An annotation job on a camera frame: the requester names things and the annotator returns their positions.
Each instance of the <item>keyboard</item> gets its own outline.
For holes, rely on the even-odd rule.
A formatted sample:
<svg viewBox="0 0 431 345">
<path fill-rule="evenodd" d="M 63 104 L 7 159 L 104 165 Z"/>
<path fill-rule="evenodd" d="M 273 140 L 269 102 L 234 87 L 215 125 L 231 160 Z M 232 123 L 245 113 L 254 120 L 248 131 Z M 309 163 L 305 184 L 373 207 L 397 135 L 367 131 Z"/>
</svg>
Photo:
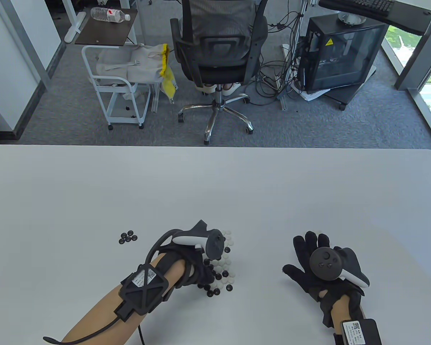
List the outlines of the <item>keyboard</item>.
<svg viewBox="0 0 431 345">
<path fill-rule="evenodd" d="M 359 14 L 367 11 L 383 17 L 388 16 L 394 5 L 392 0 L 340 0 L 339 2 L 345 7 L 359 10 Z"/>
</svg>

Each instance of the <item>computer case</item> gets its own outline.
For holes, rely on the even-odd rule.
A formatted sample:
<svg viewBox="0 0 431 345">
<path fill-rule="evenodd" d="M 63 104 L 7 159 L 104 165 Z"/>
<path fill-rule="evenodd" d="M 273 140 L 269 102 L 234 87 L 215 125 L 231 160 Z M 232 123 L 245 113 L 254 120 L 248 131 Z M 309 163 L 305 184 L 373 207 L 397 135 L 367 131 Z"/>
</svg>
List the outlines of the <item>computer case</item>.
<svg viewBox="0 0 431 345">
<path fill-rule="evenodd" d="M 342 23 L 337 14 L 310 18 L 303 47 L 299 47 L 302 90 L 363 83 L 387 30 L 387 24 L 370 18 L 355 26 Z"/>
</svg>

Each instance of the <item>gray carpet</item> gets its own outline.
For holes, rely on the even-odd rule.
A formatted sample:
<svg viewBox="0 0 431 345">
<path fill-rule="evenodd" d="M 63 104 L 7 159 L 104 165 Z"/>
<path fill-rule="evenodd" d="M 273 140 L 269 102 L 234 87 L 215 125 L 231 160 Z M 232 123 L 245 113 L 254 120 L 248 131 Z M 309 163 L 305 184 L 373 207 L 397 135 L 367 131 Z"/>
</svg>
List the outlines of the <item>gray carpet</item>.
<svg viewBox="0 0 431 345">
<path fill-rule="evenodd" d="M 148 6 L 146 18 L 156 18 L 153 11 L 166 8 L 163 17 L 171 18 L 178 4 L 163 2 Z M 277 5 L 277 14 L 284 12 L 284 4 Z M 161 25 L 151 24 L 163 33 L 168 30 L 168 20 Z M 280 43 L 285 36 L 270 35 L 263 47 L 266 61 L 280 59 Z M 149 36 L 148 44 L 171 43 L 170 36 Z M 81 46 L 68 45 L 46 92 L 32 119 L 18 141 L 19 144 L 76 144 L 76 145 L 203 145 L 203 132 L 209 119 L 207 110 L 195 110 L 186 114 L 184 124 L 177 122 L 177 112 L 182 105 L 209 102 L 197 92 L 192 82 L 181 72 L 176 61 L 171 64 L 179 86 L 171 105 L 162 94 L 158 113 L 148 113 L 145 129 L 136 125 L 107 124 L 87 79 L 81 59 Z M 347 106 L 337 109 L 337 103 L 327 97 L 306 102 L 298 95 L 286 100 L 288 111 L 282 112 L 279 102 L 258 107 L 234 103 L 234 109 L 247 115 L 255 132 L 245 133 L 243 122 L 222 114 L 218 117 L 211 139 L 212 146 L 254 147 L 328 147 L 328 148 L 427 148 L 431 149 L 431 131 L 406 92 L 393 88 L 396 80 L 383 52 L 379 52 L 372 76 L 359 94 Z M 260 98 L 248 87 L 253 102 L 269 102 Z"/>
</svg>

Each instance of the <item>water bottle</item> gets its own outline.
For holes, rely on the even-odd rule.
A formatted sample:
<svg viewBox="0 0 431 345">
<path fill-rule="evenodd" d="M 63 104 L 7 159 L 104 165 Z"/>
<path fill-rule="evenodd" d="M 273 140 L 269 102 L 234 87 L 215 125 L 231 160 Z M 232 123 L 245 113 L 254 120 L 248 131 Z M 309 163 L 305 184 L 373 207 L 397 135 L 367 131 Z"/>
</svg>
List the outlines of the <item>water bottle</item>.
<svg viewBox="0 0 431 345">
<path fill-rule="evenodd" d="M 122 12 L 122 10 L 114 10 L 105 7 L 91 8 L 91 17 L 102 22 L 121 23 L 131 20 L 131 16 Z"/>
</svg>

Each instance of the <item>mesh chair back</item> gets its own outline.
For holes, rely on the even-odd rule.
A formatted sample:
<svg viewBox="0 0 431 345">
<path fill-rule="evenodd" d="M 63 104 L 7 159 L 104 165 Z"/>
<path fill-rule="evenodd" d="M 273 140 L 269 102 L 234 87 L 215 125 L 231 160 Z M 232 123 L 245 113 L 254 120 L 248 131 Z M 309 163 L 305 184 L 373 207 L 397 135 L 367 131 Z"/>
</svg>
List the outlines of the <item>mesh chair back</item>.
<svg viewBox="0 0 431 345">
<path fill-rule="evenodd" d="M 182 9 L 183 39 L 201 47 L 200 62 L 239 60 L 249 52 L 255 0 L 186 0 Z"/>
</svg>

